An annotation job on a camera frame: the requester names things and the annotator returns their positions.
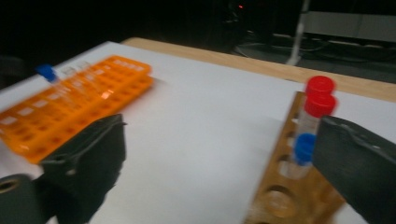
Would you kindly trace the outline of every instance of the white tabletop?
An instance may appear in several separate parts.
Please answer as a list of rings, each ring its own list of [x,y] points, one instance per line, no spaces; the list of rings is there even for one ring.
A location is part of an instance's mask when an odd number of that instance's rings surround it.
[[[304,86],[106,42],[55,66],[120,55],[155,82],[121,110],[127,160],[93,217],[100,223],[242,223],[296,91]],[[39,76],[0,91],[0,109],[48,87]],[[396,142],[396,104],[337,91],[335,116]],[[0,177],[39,167],[0,145]],[[365,223],[348,205],[337,223]]]

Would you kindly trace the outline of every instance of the red lid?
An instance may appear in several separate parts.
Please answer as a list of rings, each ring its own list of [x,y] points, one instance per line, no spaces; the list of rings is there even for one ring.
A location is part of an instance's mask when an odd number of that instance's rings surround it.
[[[336,104],[335,98],[330,94],[311,93],[306,97],[304,109],[309,115],[320,118],[331,115]]]
[[[319,92],[323,94],[332,94],[334,90],[334,82],[329,77],[315,76],[309,78],[306,83],[305,93]]]

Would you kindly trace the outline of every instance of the blue lid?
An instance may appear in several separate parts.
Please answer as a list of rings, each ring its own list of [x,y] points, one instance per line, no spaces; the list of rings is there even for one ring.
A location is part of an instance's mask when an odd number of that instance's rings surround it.
[[[47,63],[39,65],[35,68],[35,70],[48,82],[54,82],[56,79],[58,79],[55,75],[55,71],[52,69],[52,66]]]
[[[312,133],[302,133],[294,145],[294,160],[299,165],[307,165],[312,161],[316,136]]]

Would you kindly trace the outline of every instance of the orange plastic tray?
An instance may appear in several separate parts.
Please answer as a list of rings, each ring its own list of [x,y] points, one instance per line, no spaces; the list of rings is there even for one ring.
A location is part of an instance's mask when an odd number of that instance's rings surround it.
[[[150,71],[148,64],[110,56],[64,79],[73,104],[49,87],[3,111],[0,137],[15,153],[39,163],[88,124],[120,111],[145,92],[153,82]]]

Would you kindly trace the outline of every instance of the wooden tube holder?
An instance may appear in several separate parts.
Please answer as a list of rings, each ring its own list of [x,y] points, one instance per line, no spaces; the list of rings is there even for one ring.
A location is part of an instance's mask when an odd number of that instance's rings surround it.
[[[290,159],[291,143],[304,93],[297,91],[276,146],[247,211],[245,224],[332,224],[345,200],[312,167],[306,176],[290,179],[280,173]]]

